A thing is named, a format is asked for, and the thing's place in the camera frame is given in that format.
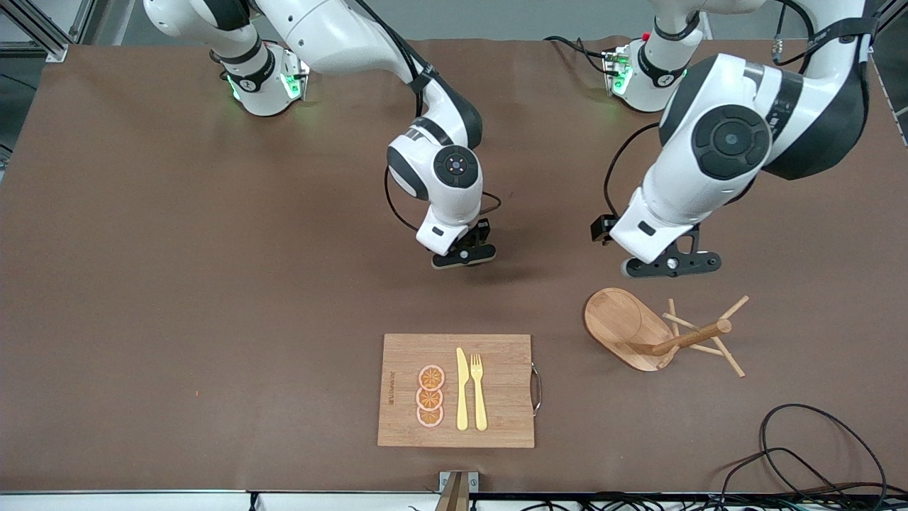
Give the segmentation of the wooden mug rack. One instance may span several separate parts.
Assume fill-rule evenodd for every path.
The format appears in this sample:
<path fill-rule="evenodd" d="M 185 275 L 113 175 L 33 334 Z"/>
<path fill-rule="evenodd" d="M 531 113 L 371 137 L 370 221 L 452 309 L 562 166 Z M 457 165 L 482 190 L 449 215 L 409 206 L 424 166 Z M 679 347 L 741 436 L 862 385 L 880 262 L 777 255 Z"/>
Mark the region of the wooden mug rack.
<path fill-rule="evenodd" d="M 750 297 L 744 295 L 711 324 L 695 326 L 678 317 L 675 302 L 658 316 L 625 289 L 601 289 L 587 299 L 583 320 L 587 333 L 632 369 L 656 372 L 667 368 L 685 349 L 722 357 L 740 378 L 746 373 L 720 336 L 731 332 L 731 317 Z"/>

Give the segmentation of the yellow plastic knife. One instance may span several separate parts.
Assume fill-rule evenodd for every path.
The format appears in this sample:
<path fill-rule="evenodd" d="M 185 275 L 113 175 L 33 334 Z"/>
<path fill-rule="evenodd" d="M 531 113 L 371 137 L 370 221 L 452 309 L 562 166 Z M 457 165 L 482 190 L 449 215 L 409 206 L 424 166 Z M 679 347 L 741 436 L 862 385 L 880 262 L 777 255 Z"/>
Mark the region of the yellow plastic knife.
<path fill-rule="evenodd" d="M 458 431 L 465 431 L 468 428 L 468 411 L 467 411 L 467 398 L 466 398 L 466 387 L 467 383 L 470 382 L 470 367 L 466 360 L 466 353 L 464 353 L 461 347 L 456 348 L 456 357 L 458 365 L 458 405 L 457 405 L 457 417 L 456 417 L 456 427 Z"/>

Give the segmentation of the wooden cutting board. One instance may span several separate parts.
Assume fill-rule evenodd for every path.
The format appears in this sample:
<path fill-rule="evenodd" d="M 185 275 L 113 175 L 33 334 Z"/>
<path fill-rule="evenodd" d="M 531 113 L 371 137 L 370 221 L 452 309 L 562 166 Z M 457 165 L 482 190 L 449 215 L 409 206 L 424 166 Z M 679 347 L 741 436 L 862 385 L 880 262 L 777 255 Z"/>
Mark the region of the wooden cutting board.
<path fill-rule="evenodd" d="M 487 430 L 475 427 L 474 383 L 466 387 L 468 428 L 456 427 L 461 347 L 470 366 L 480 353 Z M 418 374 L 424 366 L 445 371 L 443 405 L 418 410 Z M 528 334 L 386 334 L 382 352 L 382 392 L 377 444 L 413 449 L 532 449 L 536 404 L 531 392 L 534 366 Z"/>

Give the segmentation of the yellow plastic fork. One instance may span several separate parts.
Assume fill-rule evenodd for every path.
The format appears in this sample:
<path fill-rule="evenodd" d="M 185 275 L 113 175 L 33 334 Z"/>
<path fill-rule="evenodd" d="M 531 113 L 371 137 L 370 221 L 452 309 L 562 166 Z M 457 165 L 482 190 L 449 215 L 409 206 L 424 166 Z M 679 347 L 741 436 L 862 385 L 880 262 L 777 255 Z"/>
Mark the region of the yellow plastic fork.
<path fill-rule="evenodd" d="M 475 427 L 480 432 L 486 431 L 489 427 L 489 418 L 487 418 L 485 395 L 482 386 L 484 374 L 484 366 L 480 353 L 471 353 L 470 375 L 474 383 L 475 393 Z"/>

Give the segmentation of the brown table cover sheet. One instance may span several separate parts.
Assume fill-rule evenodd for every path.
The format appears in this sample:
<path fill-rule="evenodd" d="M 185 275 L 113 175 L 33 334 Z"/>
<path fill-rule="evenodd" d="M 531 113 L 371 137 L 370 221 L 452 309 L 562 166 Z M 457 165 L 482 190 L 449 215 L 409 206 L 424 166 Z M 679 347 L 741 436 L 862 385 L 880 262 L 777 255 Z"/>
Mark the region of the brown table cover sheet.
<path fill-rule="evenodd" d="M 207 49 L 77 46 L 43 68 L 0 185 L 0 489 L 704 491 L 776 405 L 837 415 L 908 488 L 908 148 L 877 79 L 842 164 L 753 189 L 702 226 L 711 275 L 629 280 L 591 243 L 617 146 L 650 123 L 580 55 L 435 40 L 485 119 L 497 258 L 434 270 L 383 194 L 411 123 L 388 72 L 314 77 L 274 119 Z M 706 326 L 740 363 L 626 366 L 587 333 L 625 289 Z M 390 333 L 530 334 L 532 449 L 377 445 Z"/>

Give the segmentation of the metal mounting bracket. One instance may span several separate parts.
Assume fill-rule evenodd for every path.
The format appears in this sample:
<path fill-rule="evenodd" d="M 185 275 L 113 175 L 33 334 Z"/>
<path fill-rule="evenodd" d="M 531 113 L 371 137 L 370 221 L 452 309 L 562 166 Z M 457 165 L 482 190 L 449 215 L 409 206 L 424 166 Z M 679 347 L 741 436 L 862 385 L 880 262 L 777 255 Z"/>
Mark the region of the metal mounting bracket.
<path fill-rule="evenodd" d="M 464 490 L 467 494 L 480 491 L 480 473 L 477 471 L 441 471 L 438 473 L 438 494 L 444 493 L 448 486 L 453 491 Z"/>

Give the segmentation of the aluminium frame profile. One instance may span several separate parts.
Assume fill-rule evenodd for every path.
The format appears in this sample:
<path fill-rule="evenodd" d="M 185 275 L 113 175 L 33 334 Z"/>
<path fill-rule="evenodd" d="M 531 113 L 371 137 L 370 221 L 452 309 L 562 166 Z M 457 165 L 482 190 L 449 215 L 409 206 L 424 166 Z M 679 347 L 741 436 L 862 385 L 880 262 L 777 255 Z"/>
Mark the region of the aluminium frame profile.
<path fill-rule="evenodd" d="M 0 57 L 65 60 L 84 42 L 98 0 L 0 0 Z"/>
<path fill-rule="evenodd" d="M 881 0 L 879 6 L 873 10 L 870 9 L 868 4 L 867 13 L 875 20 L 871 35 L 871 45 L 875 42 L 877 36 L 888 28 L 893 27 L 895 22 L 906 12 L 908 12 L 908 0 Z"/>

